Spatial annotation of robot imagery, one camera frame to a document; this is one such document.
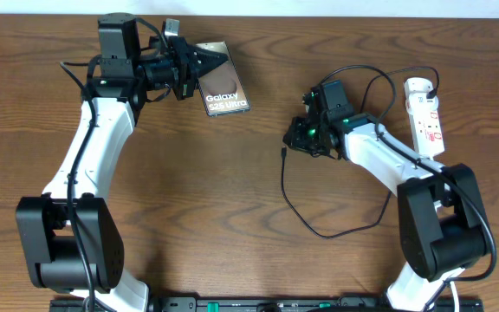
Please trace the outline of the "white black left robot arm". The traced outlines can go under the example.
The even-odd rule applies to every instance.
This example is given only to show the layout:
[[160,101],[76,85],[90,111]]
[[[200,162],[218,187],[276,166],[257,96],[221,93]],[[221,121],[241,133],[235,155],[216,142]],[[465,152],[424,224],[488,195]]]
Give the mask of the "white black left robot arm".
[[114,171],[148,93],[190,98],[199,79],[228,59],[189,44],[174,20],[142,47],[141,17],[98,19],[100,53],[78,81],[81,119],[65,159],[39,196],[24,197],[16,223],[30,281],[77,296],[83,311],[146,311],[148,286],[124,267],[124,244],[107,207]]

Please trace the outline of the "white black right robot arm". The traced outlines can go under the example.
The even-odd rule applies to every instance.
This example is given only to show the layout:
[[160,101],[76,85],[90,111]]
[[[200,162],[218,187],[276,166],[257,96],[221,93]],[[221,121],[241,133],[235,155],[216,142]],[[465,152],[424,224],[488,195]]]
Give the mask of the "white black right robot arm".
[[482,257],[489,267],[470,280],[493,272],[496,242],[469,167],[438,163],[395,139],[378,118],[356,113],[341,81],[319,83],[302,102],[306,114],[292,119],[285,147],[361,166],[398,200],[405,266],[386,291],[392,309],[434,309],[444,289],[467,281],[463,272]]

